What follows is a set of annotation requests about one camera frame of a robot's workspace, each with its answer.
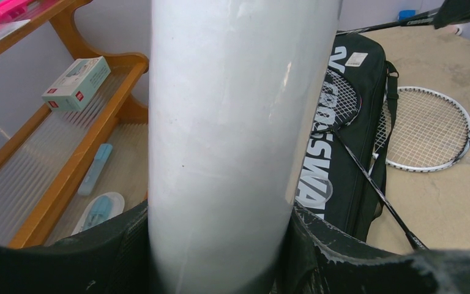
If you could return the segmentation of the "black racket bag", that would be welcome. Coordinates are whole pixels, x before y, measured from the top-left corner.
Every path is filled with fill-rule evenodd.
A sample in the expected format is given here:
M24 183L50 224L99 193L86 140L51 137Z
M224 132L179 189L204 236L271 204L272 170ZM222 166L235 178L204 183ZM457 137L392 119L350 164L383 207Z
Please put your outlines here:
M382 46L363 35L337 36L329 59L321 99L341 97L349 81L362 99L359 114L338 131L310 138L296 200L313 214L343 232L366 241L370 225L381 215L382 203L349 152L366 168L373 181L386 190L386 147L375 143L382 114L387 110L387 87L396 86L397 70L386 59Z

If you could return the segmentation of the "white shuttlecock tube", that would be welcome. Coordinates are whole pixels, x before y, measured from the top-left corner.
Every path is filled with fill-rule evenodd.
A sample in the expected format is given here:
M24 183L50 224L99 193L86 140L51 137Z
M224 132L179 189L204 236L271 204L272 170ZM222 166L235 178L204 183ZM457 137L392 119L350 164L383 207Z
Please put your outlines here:
M153 1L152 265L162 293L269 293L340 1Z

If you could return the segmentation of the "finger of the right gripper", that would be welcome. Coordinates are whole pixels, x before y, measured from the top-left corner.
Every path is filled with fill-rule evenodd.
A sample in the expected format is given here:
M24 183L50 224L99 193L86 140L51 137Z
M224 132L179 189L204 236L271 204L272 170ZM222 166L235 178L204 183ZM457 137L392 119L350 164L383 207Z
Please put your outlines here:
M433 19L435 29L470 23L470 0L445 0Z

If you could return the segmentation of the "black badminton racket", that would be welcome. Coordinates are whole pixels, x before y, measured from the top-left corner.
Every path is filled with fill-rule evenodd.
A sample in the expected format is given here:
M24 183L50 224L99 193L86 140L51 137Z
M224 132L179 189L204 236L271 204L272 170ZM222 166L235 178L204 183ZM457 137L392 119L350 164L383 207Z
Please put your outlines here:
M352 29L347 31L337 31L336 36L345 36L350 34L360 34L369 31L377 31L381 29L395 28L399 26L427 26L433 23L433 19L438 13L438 8L429 10L424 13L417 14L415 16L405 18L398 21L393 21L390 23L377 24L374 26L368 26L365 28Z

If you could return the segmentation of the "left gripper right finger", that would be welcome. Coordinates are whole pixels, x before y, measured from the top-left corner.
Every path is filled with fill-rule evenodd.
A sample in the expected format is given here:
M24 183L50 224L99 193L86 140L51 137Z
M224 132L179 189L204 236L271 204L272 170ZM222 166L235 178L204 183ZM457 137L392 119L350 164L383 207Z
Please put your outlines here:
M295 202L276 284L279 293L470 293L470 251L383 251Z

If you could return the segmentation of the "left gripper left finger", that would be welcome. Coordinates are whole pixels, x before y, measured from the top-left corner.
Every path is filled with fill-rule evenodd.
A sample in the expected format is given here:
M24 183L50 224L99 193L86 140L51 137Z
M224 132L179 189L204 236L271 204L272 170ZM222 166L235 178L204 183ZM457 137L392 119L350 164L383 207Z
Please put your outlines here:
M0 293L149 293L147 201L50 246L0 246Z

